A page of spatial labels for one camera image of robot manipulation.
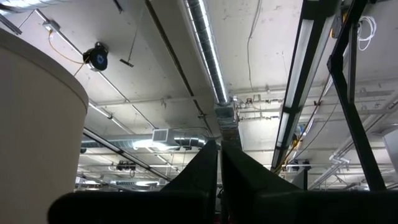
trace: beige cylindrical object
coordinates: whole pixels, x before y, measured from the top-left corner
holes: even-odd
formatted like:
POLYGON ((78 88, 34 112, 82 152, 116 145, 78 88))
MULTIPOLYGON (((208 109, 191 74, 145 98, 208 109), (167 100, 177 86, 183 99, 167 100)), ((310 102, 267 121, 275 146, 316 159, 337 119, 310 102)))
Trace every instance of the beige cylindrical object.
POLYGON ((2 29, 0 68, 0 223, 46 223, 75 187, 88 97, 55 60, 2 29))

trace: warehouse ceiling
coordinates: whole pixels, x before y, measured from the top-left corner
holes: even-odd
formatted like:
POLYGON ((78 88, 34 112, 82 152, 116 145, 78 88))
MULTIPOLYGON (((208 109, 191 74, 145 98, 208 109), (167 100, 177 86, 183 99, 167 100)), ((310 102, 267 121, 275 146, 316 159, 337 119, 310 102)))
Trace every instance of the warehouse ceiling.
MULTIPOLYGON (((157 30, 143 1, 119 1, 124 12, 119 13, 112 1, 90 0, 70 1, 40 9, 49 19, 55 20, 61 31, 82 52, 92 48, 100 41, 109 49, 109 65, 104 76, 149 120, 156 128, 180 128, 190 132, 207 134, 203 131, 205 123, 199 114, 183 80, 157 30), (130 59, 133 67, 119 60, 130 59)), ((215 137, 220 135, 213 106, 210 83, 200 60, 187 13, 181 0, 153 0, 153 8, 161 21, 165 34, 177 55, 195 98, 210 125, 215 137)), ((289 76, 292 52, 297 34, 297 25, 301 12, 301 0, 266 1, 261 5, 256 29, 248 38, 257 8, 255 0, 217 0, 207 1, 211 25, 216 40, 224 83, 238 101, 252 99, 253 105, 242 108, 239 116, 239 132, 243 149, 267 168, 271 164, 275 146, 279 119, 280 103, 289 76), (265 103, 264 100, 275 100, 265 103)), ((397 1, 386 1, 367 9, 367 15, 377 22, 377 32, 369 47, 358 51, 356 106, 363 121, 373 119, 380 114, 393 113, 384 107, 397 97, 396 75, 398 52, 398 27, 394 22, 397 1)), ((20 24, 30 12, 8 15, 15 24, 20 24)), ((73 63, 56 53, 48 42, 49 33, 42 27, 43 20, 33 14, 23 24, 20 38, 31 43, 75 74, 80 65, 73 63)), ((53 46, 73 60, 80 56, 59 36, 51 39, 53 46)), ((321 60, 312 89, 300 119, 305 124, 314 110, 313 102, 318 100, 328 77, 326 61, 331 54, 335 39, 329 39, 321 60)), ((83 67, 76 79, 84 86, 94 105, 124 103, 124 98, 112 88, 98 73, 83 67)), ((128 128, 130 134, 150 134, 151 125, 130 105, 104 106, 103 109, 128 128)), ((375 130, 398 122, 394 113, 375 130)), ((85 126, 101 136, 129 134, 103 114, 89 108, 85 126)), ((332 86, 324 97, 315 117, 315 123, 303 140, 302 149, 308 149, 298 158, 308 159, 318 164, 310 171, 309 182, 313 182, 329 168, 329 157, 349 137, 349 130, 338 104, 336 91, 332 86)), ((388 181, 393 169, 380 136, 369 133, 369 140, 381 170, 388 181)), ((152 153, 151 149, 126 149, 137 157, 153 165, 163 173, 175 177, 178 172, 170 169, 152 153)), ((183 169, 195 156, 198 149, 191 151, 162 152, 162 157, 183 169)), ((338 171, 338 177, 347 183, 364 179, 355 150, 345 158, 351 160, 349 167, 338 171)), ((128 180, 158 181, 156 176, 144 169, 135 174, 116 170, 111 164, 117 164, 122 158, 105 148, 88 149, 80 157, 79 172, 105 181, 128 180)), ((288 180, 296 172, 283 172, 288 180)), ((335 176, 327 180, 325 186, 343 188, 345 183, 335 176)))

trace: retractable reel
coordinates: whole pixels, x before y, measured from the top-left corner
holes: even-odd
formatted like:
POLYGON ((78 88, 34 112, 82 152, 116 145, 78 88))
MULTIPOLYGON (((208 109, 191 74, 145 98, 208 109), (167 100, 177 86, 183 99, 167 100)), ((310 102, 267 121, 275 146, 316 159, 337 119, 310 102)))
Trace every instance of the retractable reel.
POLYGON ((106 47, 97 42, 94 48, 87 50, 83 54, 83 61, 86 63, 91 70, 95 72, 101 72, 108 66, 108 50, 106 47))

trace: overhead light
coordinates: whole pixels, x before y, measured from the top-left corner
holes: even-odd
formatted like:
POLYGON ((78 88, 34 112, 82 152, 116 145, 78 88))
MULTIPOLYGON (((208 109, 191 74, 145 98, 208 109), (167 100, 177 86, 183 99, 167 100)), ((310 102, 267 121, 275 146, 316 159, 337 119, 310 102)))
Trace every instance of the overhead light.
POLYGON ((301 111, 318 70, 339 0, 304 0, 282 107, 272 169, 286 155, 301 111))
POLYGON ((136 141, 132 144, 134 146, 134 149, 138 149, 140 147, 142 148, 157 148, 159 151, 168 151, 168 150, 172 150, 175 149, 176 146, 168 146, 164 143, 161 142, 154 142, 151 139, 144 139, 144 140, 139 140, 136 141))
POLYGON ((151 185, 159 185, 159 181, 138 181, 136 185, 139 187, 149 187, 151 185))

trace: ceiling vent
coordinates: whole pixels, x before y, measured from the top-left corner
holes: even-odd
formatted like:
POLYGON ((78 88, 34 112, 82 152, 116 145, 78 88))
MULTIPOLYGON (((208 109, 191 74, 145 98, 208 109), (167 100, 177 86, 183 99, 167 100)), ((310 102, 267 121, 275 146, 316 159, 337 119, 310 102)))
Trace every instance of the ceiling vent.
POLYGON ((165 146, 176 146, 174 136, 175 132, 171 129, 155 129, 152 133, 152 142, 161 143, 165 146))

